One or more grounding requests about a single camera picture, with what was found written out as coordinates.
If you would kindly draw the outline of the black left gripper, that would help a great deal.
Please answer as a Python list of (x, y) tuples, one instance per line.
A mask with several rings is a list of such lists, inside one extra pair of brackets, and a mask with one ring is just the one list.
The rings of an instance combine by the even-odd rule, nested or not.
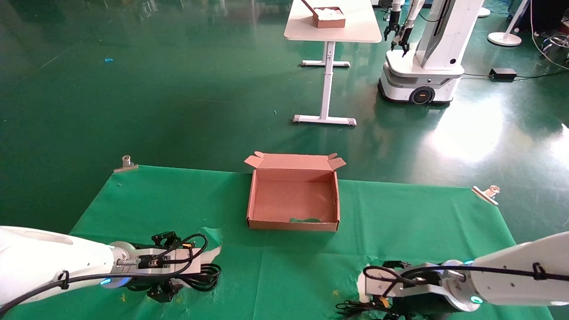
[[(158, 249), (177, 249), (181, 246), (181, 238), (175, 231), (153, 235), (152, 241), (154, 248)], [(177, 277), (163, 275), (132, 277), (126, 284), (128, 290), (148, 290), (148, 297), (159, 303), (171, 302), (182, 288), (189, 288), (189, 285)]]

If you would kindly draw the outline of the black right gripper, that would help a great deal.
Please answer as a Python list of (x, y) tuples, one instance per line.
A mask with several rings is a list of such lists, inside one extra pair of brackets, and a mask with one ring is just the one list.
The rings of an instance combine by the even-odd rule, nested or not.
[[(404, 269), (411, 267), (405, 261), (385, 261), (383, 267)], [(452, 294), (441, 286), (413, 286), (394, 290), (391, 312), (405, 320), (447, 320), (454, 312)]]

